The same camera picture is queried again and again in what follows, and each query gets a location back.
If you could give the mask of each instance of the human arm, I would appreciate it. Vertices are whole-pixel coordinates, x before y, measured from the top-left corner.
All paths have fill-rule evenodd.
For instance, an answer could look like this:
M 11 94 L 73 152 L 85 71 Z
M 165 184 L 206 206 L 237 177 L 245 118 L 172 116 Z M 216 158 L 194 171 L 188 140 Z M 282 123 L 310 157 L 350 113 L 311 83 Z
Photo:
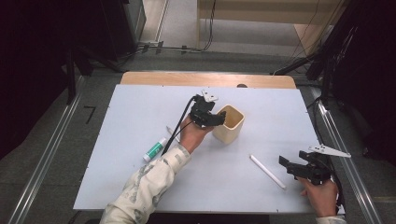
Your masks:
M 337 216 L 335 212 L 338 188 L 330 179 L 317 186 L 305 178 L 297 177 L 297 179 L 304 185 L 301 195 L 307 196 L 311 202 L 317 214 L 318 224 L 347 223 L 343 216 Z
M 201 129 L 190 122 L 190 118 L 186 118 L 181 123 L 181 127 L 188 126 L 181 132 L 180 145 L 175 145 L 130 177 L 120 197 L 106 207 L 101 223 L 148 221 L 163 194 L 173 184 L 175 175 L 191 160 L 191 153 L 213 129 Z

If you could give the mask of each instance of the gray pen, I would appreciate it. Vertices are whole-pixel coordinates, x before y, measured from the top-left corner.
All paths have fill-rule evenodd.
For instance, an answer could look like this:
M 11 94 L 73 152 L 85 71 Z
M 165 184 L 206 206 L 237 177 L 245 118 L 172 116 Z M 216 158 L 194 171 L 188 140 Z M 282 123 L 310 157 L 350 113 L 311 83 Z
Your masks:
M 173 130 L 171 128 L 169 128 L 168 126 L 166 126 L 166 130 L 168 130 L 168 132 L 172 135 L 173 134 Z

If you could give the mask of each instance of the white pen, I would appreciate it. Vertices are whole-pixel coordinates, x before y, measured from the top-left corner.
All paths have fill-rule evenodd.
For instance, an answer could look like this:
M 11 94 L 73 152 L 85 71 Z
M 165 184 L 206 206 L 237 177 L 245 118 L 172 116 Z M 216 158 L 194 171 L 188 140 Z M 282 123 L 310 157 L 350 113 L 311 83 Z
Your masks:
M 168 126 L 166 126 L 166 130 L 168 130 L 168 132 L 172 135 L 173 134 L 173 130 L 171 128 L 169 128 Z
M 254 163 L 256 163 L 260 168 L 262 168 L 262 170 L 264 170 L 264 172 L 269 175 L 271 177 L 271 179 L 273 179 L 283 190 L 286 190 L 286 186 L 278 179 L 276 178 L 276 176 L 274 176 L 273 173 L 271 173 L 271 171 L 269 171 L 261 162 L 259 162 L 256 157 L 254 157 L 253 155 L 249 155 L 250 159 L 254 161 Z

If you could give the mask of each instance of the human hand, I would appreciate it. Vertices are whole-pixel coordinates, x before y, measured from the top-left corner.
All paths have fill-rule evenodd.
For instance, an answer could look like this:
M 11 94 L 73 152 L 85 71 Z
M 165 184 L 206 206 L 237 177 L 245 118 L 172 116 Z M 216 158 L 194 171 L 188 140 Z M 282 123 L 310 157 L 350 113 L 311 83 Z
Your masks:
M 337 203 L 336 197 L 338 193 L 336 184 L 328 179 L 323 184 L 315 186 L 305 178 L 297 177 L 297 179 L 305 187 L 301 195 L 308 196 L 309 202 L 311 202 L 318 217 L 336 216 L 335 205 Z
M 190 116 L 187 116 L 180 124 L 180 128 L 185 127 L 180 134 L 180 144 L 191 154 L 204 140 L 207 133 L 210 133 L 214 127 L 201 128 L 192 122 Z

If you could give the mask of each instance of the pen holder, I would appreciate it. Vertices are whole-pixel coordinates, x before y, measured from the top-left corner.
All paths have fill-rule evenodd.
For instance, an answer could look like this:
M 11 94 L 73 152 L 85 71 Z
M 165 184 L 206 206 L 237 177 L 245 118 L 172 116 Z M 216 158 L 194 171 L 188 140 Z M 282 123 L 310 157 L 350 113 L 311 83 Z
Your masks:
M 224 144 L 230 144 L 241 132 L 245 116 L 231 105 L 224 106 L 219 112 L 226 111 L 224 124 L 216 126 L 213 135 Z

